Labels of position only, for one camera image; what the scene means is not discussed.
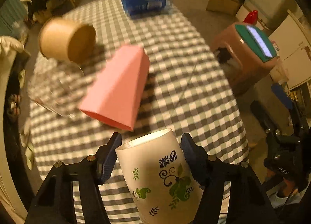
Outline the white floral paper cup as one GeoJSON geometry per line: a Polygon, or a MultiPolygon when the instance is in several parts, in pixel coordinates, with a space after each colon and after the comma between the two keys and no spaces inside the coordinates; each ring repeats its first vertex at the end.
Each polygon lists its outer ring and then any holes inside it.
{"type": "Polygon", "coordinates": [[[115,151],[143,223],[192,223],[202,190],[171,129],[132,140],[115,151]]]}

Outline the clear plastic cup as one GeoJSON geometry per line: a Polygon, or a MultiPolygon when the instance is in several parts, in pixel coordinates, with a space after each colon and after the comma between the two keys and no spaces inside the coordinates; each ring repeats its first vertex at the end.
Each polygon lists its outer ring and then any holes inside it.
{"type": "Polygon", "coordinates": [[[84,76],[76,63],[51,61],[34,69],[28,82],[27,94],[36,105],[66,119],[76,116],[76,109],[65,107],[67,98],[73,97],[73,82],[84,76]]]}

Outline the pink hexagonal cup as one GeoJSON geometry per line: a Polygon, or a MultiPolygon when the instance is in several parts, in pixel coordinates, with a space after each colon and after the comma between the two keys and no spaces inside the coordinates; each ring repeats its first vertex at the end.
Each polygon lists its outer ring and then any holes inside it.
{"type": "Polygon", "coordinates": [[[149,66],[143,48],[120,47],[98,74],[79,110],[111,127],[133,131],[149,66]]]}

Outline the brown kraft paper cup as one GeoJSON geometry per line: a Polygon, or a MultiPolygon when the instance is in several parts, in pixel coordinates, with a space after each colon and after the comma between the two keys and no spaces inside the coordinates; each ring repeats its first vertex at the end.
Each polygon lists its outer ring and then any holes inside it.
{"type": "Polygon", "coordinates": [[[49,19],[38,35],[42,56],[80,64],[86,61],[96,44],[96,30],[92,25],[61,17],[49,19]]]}

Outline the brown plastic stool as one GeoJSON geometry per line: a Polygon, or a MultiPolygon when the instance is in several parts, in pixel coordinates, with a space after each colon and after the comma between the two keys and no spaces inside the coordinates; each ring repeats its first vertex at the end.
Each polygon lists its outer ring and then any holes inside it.
{"type": "Polygon", "coordinates": [[[215,36],[210,48],[225,72],[234,95],[240,96],[270,73],[276,66],[277,56],[263,63],[241,39],[235,24],[249,25],[233,23],[215,36]]]}

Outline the green cushion pad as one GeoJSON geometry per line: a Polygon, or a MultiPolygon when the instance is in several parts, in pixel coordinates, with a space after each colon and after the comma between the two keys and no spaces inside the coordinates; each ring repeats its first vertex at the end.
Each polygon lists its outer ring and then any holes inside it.
{"type": "Polygon", "coordinates": [[[259,28],[253,25],[242,25],[242,24],[235,24],[235,29],[241,39],[246,43],[246,45],[252,50],[252,52],[257,55],[263,63],[272,60],[277,56],[277,51],[275,50],[272,42],[269,40],[268,36],[259,28]],[[273,57],[268,58],[265,57],[262,51],[260,50],[259,46],[253,39],[252,35],[248,32],[246,26],[252,26],[254,27],[260,34],[261,38],[264,40],[265,44],[267,45],[268,49],[272,53],[273,57]]]}

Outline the checkered tablecloth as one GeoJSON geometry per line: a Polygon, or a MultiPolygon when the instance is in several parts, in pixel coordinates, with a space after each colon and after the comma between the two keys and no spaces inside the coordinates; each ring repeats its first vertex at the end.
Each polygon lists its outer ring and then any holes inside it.
{"type": "Polygon", "coordinates": [[[163,15],[131,19],[121,0],[96,0],[69,11],[67,20],[92,25],[97,48],[80,67],[84,76],[73,82],[73,97],[65,107],[76,109],[66,119],[34,103],[30,105],[35,163],[42,179],[57,161],[81,161],[105,144],[114,128],[78,110],[78,104],[98,73],[123,44],[144,48],[149,75],[132,132],[124,142],[171,128],[177,138],[185,132],[223,162],[248,158],[248,142],[229,83],[205,40],[176,7],[163,15]]]}

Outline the red thermos bottle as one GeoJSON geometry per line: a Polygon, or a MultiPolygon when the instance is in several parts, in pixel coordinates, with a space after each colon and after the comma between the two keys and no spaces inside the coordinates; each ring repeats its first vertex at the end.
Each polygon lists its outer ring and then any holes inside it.
{"type": "Polygon", "coordinates": [[[244,22],[251,24],[251,25],[256,25],[257,20],[258,20],[258,11],[253,10],[253,11],[248,13],[248,15],[244,19],[244,22]]]}

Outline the white small fridge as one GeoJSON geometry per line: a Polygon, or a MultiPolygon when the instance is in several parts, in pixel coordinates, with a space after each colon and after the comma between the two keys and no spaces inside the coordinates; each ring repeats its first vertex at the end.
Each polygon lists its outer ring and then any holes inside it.
{"type": "Polygon", "coordinates": [[[245,0],[244,5],[250,10],[257,10],[259,19],[271,30],[275,30],[284,21],[288,10],[298,19],[303,17],[295,0],[245,0]]]}

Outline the cardboard box on floor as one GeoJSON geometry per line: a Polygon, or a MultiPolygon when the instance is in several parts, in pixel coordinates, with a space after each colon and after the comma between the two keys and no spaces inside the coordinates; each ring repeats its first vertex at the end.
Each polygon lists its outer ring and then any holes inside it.
{"type": "Polygon", "coordinates": [[[241,5],[238,0],[209,0],[206,10],[235,16],[241,5]]]}

